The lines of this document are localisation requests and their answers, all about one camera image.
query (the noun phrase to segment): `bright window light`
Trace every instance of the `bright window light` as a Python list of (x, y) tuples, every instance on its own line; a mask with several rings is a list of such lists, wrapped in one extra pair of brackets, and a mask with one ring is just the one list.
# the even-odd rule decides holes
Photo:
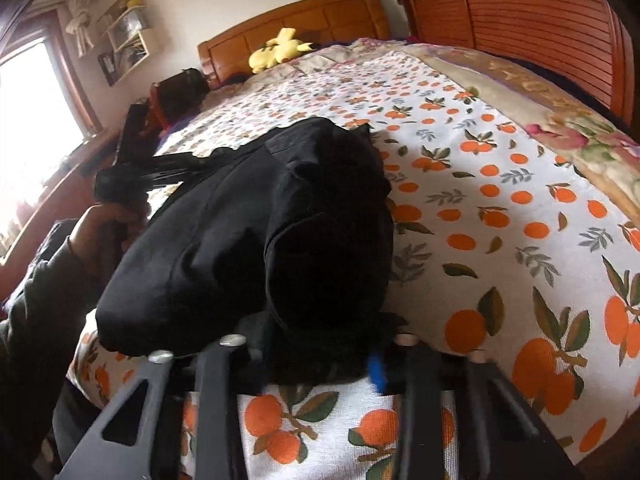
[(82, 141), (44, 43), (0, 65), (0, 232)]

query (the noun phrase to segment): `person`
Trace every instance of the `person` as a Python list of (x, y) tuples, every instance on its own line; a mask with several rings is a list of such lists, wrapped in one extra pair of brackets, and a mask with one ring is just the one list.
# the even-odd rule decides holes
[(0, 322), (0, 433), (32, 462), (52, 425), (86, 314), (104, 277), (103, 229), (127, 226), (128, 246), (146, 215), (113, 203), (54, 225), (27, 275), (4, 305)]

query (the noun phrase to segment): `wooden wardrobe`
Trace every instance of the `wooden wardrobe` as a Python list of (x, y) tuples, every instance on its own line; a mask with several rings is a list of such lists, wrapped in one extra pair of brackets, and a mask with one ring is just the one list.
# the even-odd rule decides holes
[(558, 72), (627, 123), (633, 45), (606, 0), (402, 0), (427, 43), (523, 59)]

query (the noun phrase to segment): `hand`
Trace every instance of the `hand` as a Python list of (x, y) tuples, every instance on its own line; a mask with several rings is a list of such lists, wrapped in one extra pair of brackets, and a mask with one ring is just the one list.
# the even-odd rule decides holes
[(100, 253), (104, 250), (103, 244), (100, 243), (100, 236), (104, 229), (109, 228), (108, 224), (113, 222), (125, 224), (127, 240), (122, 244), (122, 248), (126, 250), (142, 232), (146, 224), (147, 212), (148, 204), (139, 211), (114, 203), (90, 207), (79, 219), (69, 237), (71, 252), (84, 264), (90, 276), (100, 278), (102, 270)]

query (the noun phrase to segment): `window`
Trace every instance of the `window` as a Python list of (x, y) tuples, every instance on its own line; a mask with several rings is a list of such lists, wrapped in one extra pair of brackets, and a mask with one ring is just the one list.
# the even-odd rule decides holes
[(100, 129), (57, 12), (21, 23), (0, 57), (0, 256), (33, 212), (44, 183)]

